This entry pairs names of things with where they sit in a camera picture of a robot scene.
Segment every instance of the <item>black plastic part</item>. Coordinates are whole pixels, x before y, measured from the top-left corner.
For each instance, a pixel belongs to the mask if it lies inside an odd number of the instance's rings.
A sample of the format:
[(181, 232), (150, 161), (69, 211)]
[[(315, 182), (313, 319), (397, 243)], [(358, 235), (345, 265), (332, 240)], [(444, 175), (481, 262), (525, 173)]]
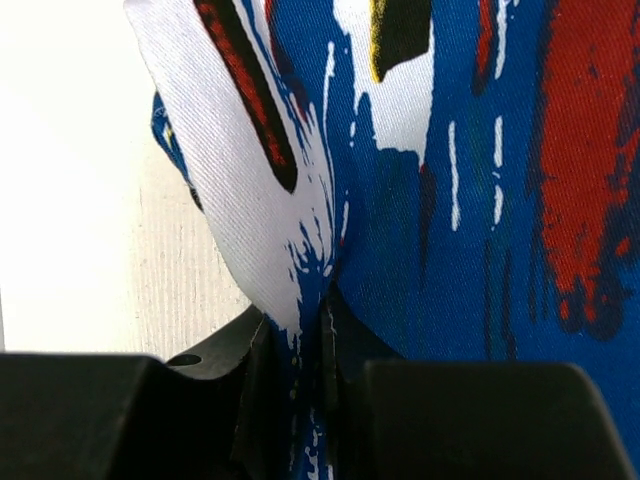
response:
[(243, 478), (225, 458), (241, 373), (197, 382), (147, 357), (3, 355), (0, 478)]
[[(335, 287), (320, 321), (336, 480), (635, 478), (575, 367), (406, 362)], [(278, 364), (260, 312), (168, 364), (0, 355), (0, 479), (273, 479)]]
[(598, 390), (571, 365), (370, 362), (360, 393), (361, 461), (344, 478), (636, 478)]

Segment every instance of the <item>white background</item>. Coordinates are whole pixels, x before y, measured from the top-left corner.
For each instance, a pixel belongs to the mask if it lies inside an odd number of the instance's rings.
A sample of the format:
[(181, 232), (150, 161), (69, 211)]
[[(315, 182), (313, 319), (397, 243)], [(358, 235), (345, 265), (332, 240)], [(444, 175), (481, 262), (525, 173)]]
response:
[(122, 2), (0, 4), (5, 347), (168, 358), (248, 302), (154, 144)]

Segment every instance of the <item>yellow paint stroke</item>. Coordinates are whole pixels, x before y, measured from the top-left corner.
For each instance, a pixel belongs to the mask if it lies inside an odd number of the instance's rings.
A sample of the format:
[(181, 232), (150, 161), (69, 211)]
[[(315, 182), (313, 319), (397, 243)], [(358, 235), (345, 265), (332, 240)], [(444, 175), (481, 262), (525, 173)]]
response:
[(167, 142), (167, 146), (169, 148), (173, 148), (173, 146), (171, 145), (171, 138), (173, 138), (173, 130), (171, 129), (171, 126), (167, 123), (164, 126), (164, 139)]
[(371, 0), (371, 46), (369, 51), (371, 74), (375, 83), (382, 82), (383, 72), (380, 70), (380, 30), (382, 24), (382, 18), (384, 16), (384, 10), (387, 6), (388, 0)]

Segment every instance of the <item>patterned fabric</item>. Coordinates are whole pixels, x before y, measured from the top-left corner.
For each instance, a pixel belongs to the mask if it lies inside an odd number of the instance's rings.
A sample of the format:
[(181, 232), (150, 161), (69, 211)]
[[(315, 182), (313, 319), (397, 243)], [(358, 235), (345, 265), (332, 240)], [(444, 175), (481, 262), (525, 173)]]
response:
[(158, 142), (158, 145), (162, 147), (165, 153), (171, 159), (171, 162), (180, 170), (180, 173), (187, 181), (189, 181), (189, 172), (187, 171), (187, 165), (184, 163), (184, 157), (182, 156), (182, 150), (178, 145), (178, 139), (173, 133), (173, 127), (169, 122), (169, 115), (167, 115), (167, 109), (162, 103), (160, 95), (157, 93), (153, 97), (153, 114), (151, 116), (151, 131), (153, 137)]
[(579, 364), (640, 465), (638, 0), (127, 9), (183, 173), (278, 332), (283, 478), (331, 477), (330, 281), (407, 358)]

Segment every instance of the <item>white fabric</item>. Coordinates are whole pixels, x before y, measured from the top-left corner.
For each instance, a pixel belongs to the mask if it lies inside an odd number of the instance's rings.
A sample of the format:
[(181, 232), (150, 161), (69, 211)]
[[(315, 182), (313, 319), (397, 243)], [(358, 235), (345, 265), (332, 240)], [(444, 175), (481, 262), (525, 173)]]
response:
[[(192, 0), (127, 0), (125, 8), (229, 270), (249, 299), (287, 329), (293, 346), (300, 333), (301, 293), (296, 255), (288, 253), (288, 245), (303, 259), (306, 255), (321, 259), (322, 271), (303, 268), (304, 274), (326, 277), (333, 265), (331, 167), (318, 118), (301, 145), (293, 123), (283, 114), (282, 99), (274, 94), (274, 79), (266, 75), (296, 154), (298, 184), (291, 195), (272, 174), (241, 97)], [(244, 10), (238, 11), (246, 25)], [(327, 52), (330, 65), (331, 45)], [(267, 72), (269, 59), (257, 54)], [(301, 224), (309, 232), (310, 245)]]

